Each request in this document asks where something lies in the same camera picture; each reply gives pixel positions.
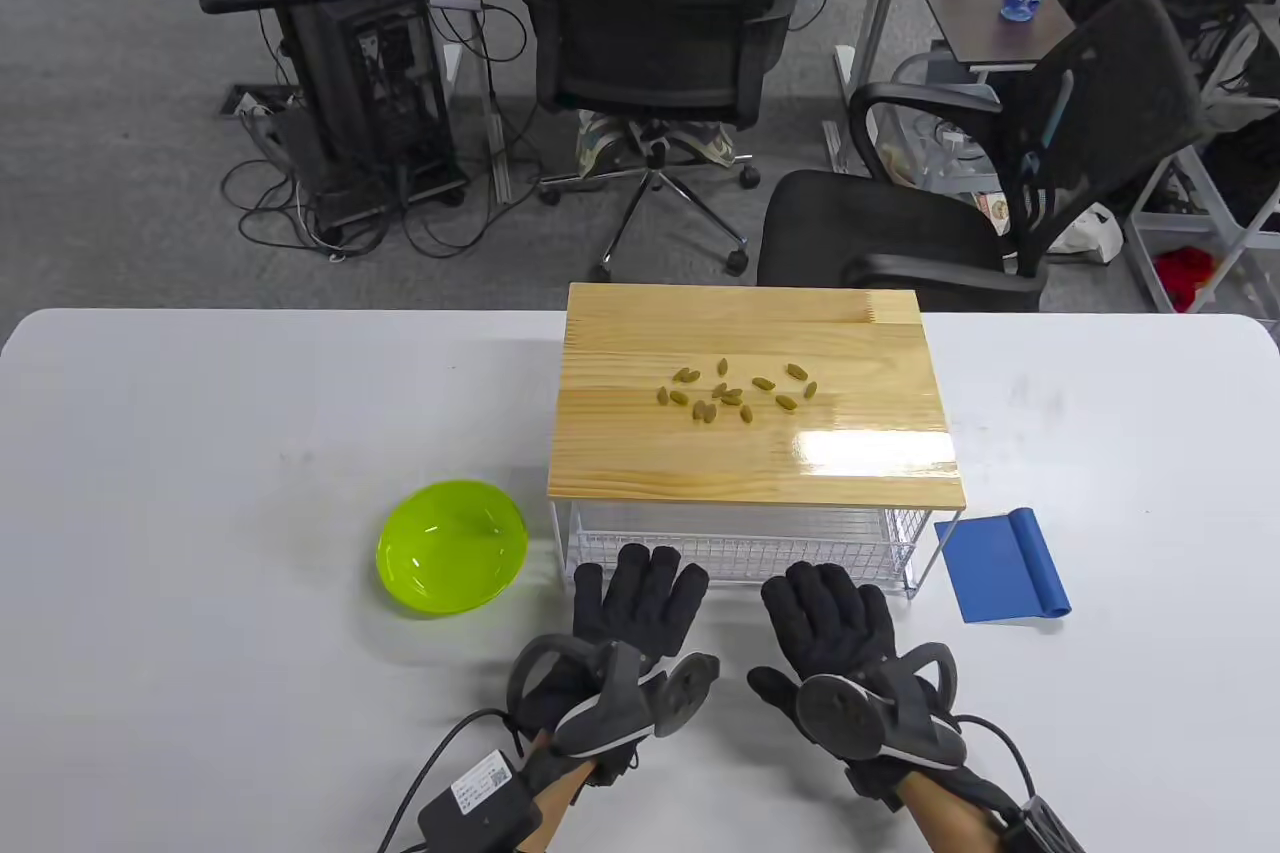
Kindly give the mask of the person's right hand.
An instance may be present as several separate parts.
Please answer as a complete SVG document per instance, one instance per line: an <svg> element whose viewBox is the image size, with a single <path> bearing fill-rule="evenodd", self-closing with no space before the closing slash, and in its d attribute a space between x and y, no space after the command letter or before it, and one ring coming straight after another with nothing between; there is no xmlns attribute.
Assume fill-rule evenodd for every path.
<svg viewBox="0 0 1280 853"><path fill-rule="evenodd" d="M1010 818L1012 798L964 763L945 767L961 738L940 689L916 667L901 665L893 619L883 590L855 585L833 564L795 562L781 578L762 587L781 652L796 672L756 666L748 672L750 689L778 710L810 743L845 765L860 797L902 808L899 788L920 774L945 792L987 815ZM797 711L803 685L814 676L838 678L860 699L865 722L842 721L840 738L860 742L854 756L809 733Z"/></svg>

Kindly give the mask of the person's left hand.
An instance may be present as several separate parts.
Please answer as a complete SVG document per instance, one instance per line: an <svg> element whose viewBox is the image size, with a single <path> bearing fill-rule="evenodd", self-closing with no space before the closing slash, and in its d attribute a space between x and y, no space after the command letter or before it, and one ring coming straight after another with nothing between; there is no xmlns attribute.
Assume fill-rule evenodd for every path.
<svg viewBox="0 0 1280 853"><path fill-rule="evenodd" d="M532 794L579 774L611 785L643 740L676 734L704 706L721 661L684 642L708 584L669 546L628 543L611 575L576 567L571 631L530 640L506 688L509 726L531 745L521 779Z"/></svg>

